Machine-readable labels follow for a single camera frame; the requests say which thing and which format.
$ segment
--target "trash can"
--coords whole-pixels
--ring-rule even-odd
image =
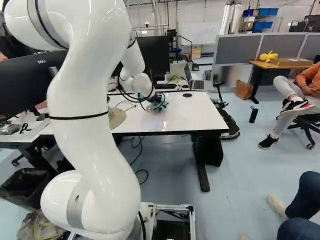
[[[41,194],[51,179],[46,170],[22,168],[0,186],[0,198],[31,211],[38,210]]]

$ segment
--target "open laptop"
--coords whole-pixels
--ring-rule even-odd
[[[193,80],[189,65],[184,67],[184,73],[190,90],[204,91],[212,88],[212,82],[208,80]]]

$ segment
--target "gray partition panel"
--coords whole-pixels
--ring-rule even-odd
[[[241,64],[255,60],[260,35],[219,37],[215,64]]]
[[[316,55],[320,55],[320,35],[308,35],[300,58],[315,60]]]
[[[292,58],[298,55],[305,35],[265,35],[261,44],[259,56],[273,50],[279,58]]]

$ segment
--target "cubicle partition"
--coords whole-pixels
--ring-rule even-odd
[[[238,75],[245,76],[247,79],[238,79],[247,82],[252,72],[249,61],[257,60],[261,54],[269,53],[271,50],[278,53],[280,58],[304,58],[313,61],[316,55],[320,55],[320,33],[270,32],[218,35],[211,80],[214,76],[217,79],[217,75],[223,73],[224,75],[218,77],[219,82],[227,82],[229,87],[236,86]]]

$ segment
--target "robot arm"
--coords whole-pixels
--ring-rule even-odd
[[[128,76],[132,89],[146,95],[151,82],[141,74],[137,43],[128,48],[132,27],[123,1],[10,0],[4,18],[25,45],[68,48],[47,103],[57,144],[76,170],[59,174],[46,186],[43,213],[89,239],[126,239],[137,221],[141,193],[110,131],[106,80],[122,61],[122,76]]]
[[[165,96],[156,92],[148,75],[143,73],[145,62],[134,32],[131,32],[128,48],[121,62],[123,68],[120,72],[118,83],[123,90],[129,93],[142,94],[151,103],[147,106],[147,110],[161,112],[163,108],[166,108],[168,102]]]

